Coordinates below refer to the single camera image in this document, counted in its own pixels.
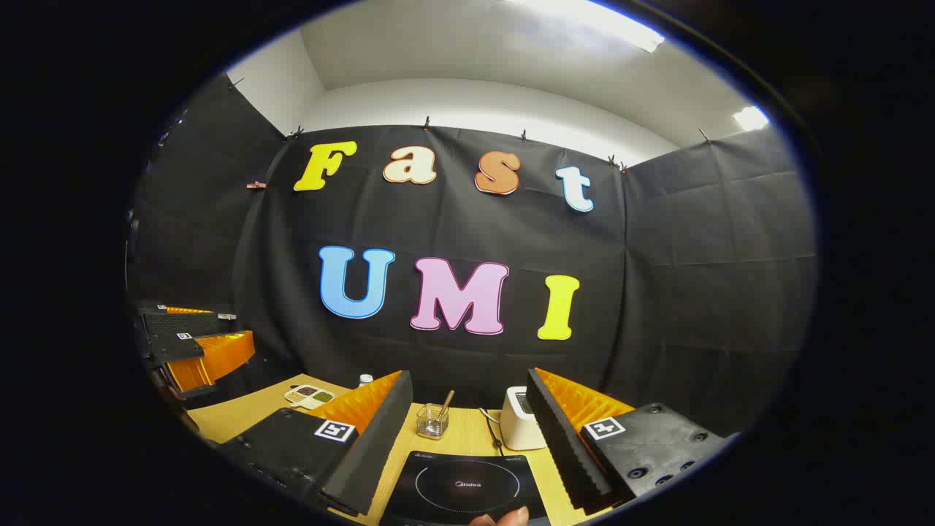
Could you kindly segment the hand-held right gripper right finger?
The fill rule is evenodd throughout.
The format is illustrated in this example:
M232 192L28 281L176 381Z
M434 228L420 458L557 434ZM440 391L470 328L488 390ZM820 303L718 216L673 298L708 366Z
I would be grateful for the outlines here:
M540 367L525 397L571 505L588 515L678 481L729 441L663 403L633 407Z

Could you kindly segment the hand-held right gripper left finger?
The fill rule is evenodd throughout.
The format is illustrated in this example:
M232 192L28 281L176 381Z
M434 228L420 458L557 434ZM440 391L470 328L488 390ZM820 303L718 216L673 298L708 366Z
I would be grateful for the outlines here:
M305 505L367 515L411 403L411 374L398 370L308 412L280 408L219 453Z

